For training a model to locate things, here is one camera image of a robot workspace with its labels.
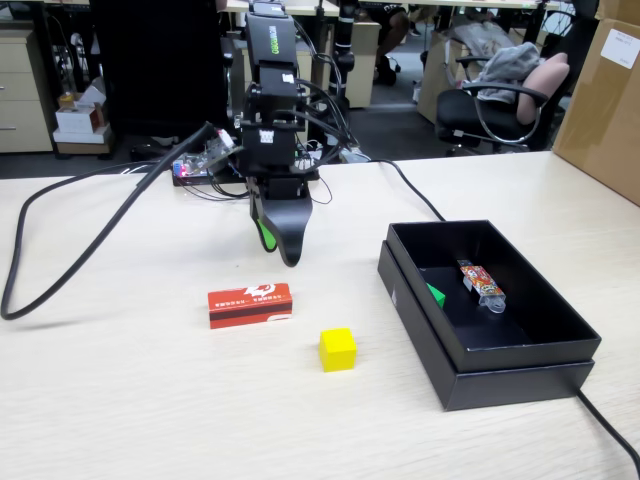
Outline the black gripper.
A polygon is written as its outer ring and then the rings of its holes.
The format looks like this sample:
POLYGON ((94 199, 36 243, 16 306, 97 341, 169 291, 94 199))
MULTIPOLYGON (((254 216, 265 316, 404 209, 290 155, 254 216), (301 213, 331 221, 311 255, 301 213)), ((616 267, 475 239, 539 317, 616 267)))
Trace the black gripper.
POLYGON ((243 121, 241 127, 239 173, 252 180, 248 182, 250 216, 261 245, 268 253, 278 250, 283 262, 295 267, 313 211, 311 198, 304 197, 306 183, 319 179, 316 171, 303 173, 295 166, 302 127, 295 122, 280 121, 274 124, 243 121))

